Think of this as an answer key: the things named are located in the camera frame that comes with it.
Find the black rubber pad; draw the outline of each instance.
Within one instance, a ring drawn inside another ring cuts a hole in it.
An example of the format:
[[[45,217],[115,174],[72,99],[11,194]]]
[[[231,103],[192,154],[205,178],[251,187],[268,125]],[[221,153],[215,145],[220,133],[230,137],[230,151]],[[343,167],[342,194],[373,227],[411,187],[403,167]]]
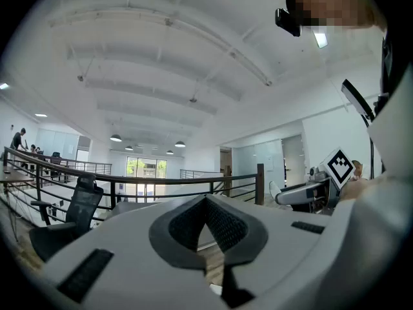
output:
[[[312,232],[316,234],[321,234],[324,231],[324,226],[309,224],[305,222],[294,222],[291,226],[295,227],[296,229],[304,230],[307,232]]]
[[[58,290],[80,303],[112,257],[110,251],[95,249],[59,286]]]

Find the recessed light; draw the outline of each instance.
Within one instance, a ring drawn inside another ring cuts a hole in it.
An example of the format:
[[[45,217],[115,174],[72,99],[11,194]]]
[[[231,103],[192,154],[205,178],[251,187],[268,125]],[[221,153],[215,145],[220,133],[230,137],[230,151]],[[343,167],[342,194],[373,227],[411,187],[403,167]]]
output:
[[[314,32],[314,36],[316,37],[317,40],[317,45],[319,48],[326,47],[328,45],[327,43],[327,37],[325,34],[318,34]]]

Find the office chair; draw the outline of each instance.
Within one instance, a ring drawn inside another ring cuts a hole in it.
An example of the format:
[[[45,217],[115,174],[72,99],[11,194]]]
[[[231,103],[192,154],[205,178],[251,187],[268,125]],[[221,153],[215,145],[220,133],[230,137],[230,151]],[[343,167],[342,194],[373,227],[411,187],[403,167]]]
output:
[[[54,152],[52,154],[52,157],[50,158],[50,163],[51,164],[56,164],[56,165],[60,165],[60,163],[62,162],[62,158],[60,157],[60,153],[59,152]],[[59,177],[59,181],[60,181],[60,172],[57,171],[50,171],[50,177],[53,180],[54,177]]]
[[[103,189],[96,186],[93,174],[82,174],[77,179],[72,202],[66,213],[66,223],[51,225],[46,208],[51,203],[31,201],[40,208],[46,227],[30,230],[29,236],[37,255],[47,261],[56,252],[90,230],[90,222],[103,195]]]

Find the glass door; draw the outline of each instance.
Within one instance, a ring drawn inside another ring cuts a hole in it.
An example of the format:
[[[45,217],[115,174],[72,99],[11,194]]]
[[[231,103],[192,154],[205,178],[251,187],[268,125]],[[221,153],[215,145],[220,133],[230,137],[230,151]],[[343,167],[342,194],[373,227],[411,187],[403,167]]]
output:
[[[127,177],[136,177],[137,171],[137,158],[130,158],[126,162],[126,176]],[[126,195],[136,195],[136,184],[127,183],[125,184]],[[128,198],[129,202],[135,202],[135,198]]]
[[[156,178],[156,160],[150,158],[138,158],[137,177]],[[154,196],[154,184],[138,184],[137,195],[145,196],[145,198],[138,198],[138,202],[153,202],[154,198],[148,198],[147,196]]]
[[[166,161],[158,160],[156,165],[156,178],[166,178]],[[166,185],[156,185],[156,195],[165,195]]]
[[[128,157],[126,176],[140,178],[166,178],[166,161],[150,158]],[[157,195],[165,195],[165,185],[138,183],[126,184],[127,195],[138,195],[142,198],[128,198],[130,202],[153,202]]]

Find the camera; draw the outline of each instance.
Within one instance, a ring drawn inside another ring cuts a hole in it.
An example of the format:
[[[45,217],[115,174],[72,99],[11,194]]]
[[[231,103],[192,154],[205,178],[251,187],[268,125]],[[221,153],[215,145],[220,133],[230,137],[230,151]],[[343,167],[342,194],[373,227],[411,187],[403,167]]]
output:
[[[301,35],[301,25],[284,9],[276,10],[276,25],[291,33],[294,37]]]

